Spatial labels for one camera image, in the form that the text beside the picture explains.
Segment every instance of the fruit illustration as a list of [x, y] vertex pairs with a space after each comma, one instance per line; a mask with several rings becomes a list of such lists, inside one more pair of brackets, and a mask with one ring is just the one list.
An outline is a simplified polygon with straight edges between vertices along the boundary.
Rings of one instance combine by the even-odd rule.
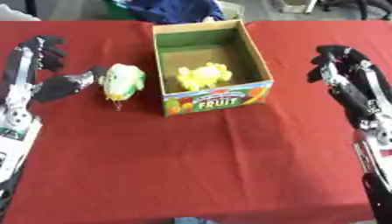
[[179, 106], [168, 108], [168, 112], [169, 112], [170, 115], [176, 115], [176, 114], [179, 114], [181, 112], [181, 108]]
[[224, 93], [227, 93], [228, 91], [229, 91], [228, 89], [217, 89], [217, 90], [214, 90], [212, 92], [212, 94], [224, 94]]
[[193, 103], [193, 98], [190, 96], [186, 96], [186, 97], [180, 98], [178, 101], [181, 105], [183, 105], [188, 102]]
[[193, 103], [186, 102], [182, 105], [182, 109], [184, 112], [192, 112], [193, 111]]
[[167, 109], [167, 112], [170, 115], [176, 115], [181, 112], [181, 107], [179, 105], [179, 101], [176, 98], [169, 98], [165, 103], [164, 106]]
[[249, 90], [248, 95], [257, 96], [263, 92], [263, 87], [254, 87]]
[[254, 87], [249, 90], [248, 95], [251, 96], [249, 100], [245, 101], [243, 104], [251, 104], [263, 98], [263, 95], [267, 91], [267, 87]]

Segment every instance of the black glove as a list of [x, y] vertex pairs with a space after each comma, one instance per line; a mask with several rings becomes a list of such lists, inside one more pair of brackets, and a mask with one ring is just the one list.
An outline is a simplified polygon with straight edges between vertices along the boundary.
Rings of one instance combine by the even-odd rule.
[[[317, 67], [308, 73], [308, 81], [322, 80], [320, 69], [327, 63], [332, 62], [338, 69], [339, 74], [345, 76], [350, 81], [351, 85], [349, 87], [351, 90], [356, 91], [357, 94], [349, 94], [347, 97], [347, 93], [342, 94], [344, 91], [338, 89], [340, 87], [332, 88], [330, 94], [345, 108], [349, 122], [355, 128], [358, 128], [361, 120], [369, 115], [367, 110], [368, 100], [375, 99], [366, 73], [363, 69], [360, 69], [361, 63], [369, 61], [369, 58], [363, 53], [345, 45], [321, 45], [317, 47], [317, 52], [319, 56], [311, 60], [311, 63]], [[371, 65], [369, 68], [375, 71], [383, 93], [392, 102], [390, 85], [381, 70], [376, 65]]]
[[33, 99], [38, 102], [51, 102], [81, 91], [98, 82], [99, 78], [105, 75], [106, 69], [102, 66], [93, 66], [90, 70], [80, 75], [55, 75], [47, 78], [37, 85], [37, 93]]
[[67, 54], [59, 49], [57, 45], [63, 44], [65, 40], [56, 36], [37, 36], [16, 46], [10, 53], [6, 68], [5, 80], [8, 85], [14, 84], [18, 77], [18, 70], [24, 49], [32, 52], [31, 63], [28, 72], [28, 83], [35, 84], [36, 71], [38, 69], [56, 72], [64, 66], [62, 58]]

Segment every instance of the chair leg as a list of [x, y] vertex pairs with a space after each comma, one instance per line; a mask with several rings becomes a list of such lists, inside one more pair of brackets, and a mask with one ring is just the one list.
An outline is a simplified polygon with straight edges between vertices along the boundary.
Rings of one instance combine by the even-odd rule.
[[24, 4], [26, 7], [26, 13], [36, 17], [38, 13], [35, 0], [24, 0]]
[[368, 19], [368, 3], [366, 0], [356, 0], [358, 7], [360, 8], [360, 19]]

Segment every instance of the red table surface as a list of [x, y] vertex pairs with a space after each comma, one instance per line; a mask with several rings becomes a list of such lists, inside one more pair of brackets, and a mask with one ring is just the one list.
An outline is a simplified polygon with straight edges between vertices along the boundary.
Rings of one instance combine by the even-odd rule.
[[351, 145], [353, 130], [323, 83], [306, 73], [318, 45], [360, 49], [392, 72], [387, 22], [247, 24], [275, 77], [265, 105], [163, 117], [151, 25], [0, 23], [0, 67], [33, 35], [68, 43], [65, 74], [125, 63], [146, 89], [121, 112], [90, 87], [36, 104], [45, 127], [31, 150], [7, 224], [124, 224], [215, 216], [234, 223], [348, 223], [372, 214]]

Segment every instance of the cardboard box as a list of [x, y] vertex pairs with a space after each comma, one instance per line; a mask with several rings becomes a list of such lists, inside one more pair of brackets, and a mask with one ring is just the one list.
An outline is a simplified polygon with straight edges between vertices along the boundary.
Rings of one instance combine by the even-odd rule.
[[[240, 20], [154, 26], [157, 67], [166, 116], [262, 103], [272, 76]], [[229, 83], [213, 89], [184, 90], [180, 67], [196, 69], [207, 62], [225, 64]]]

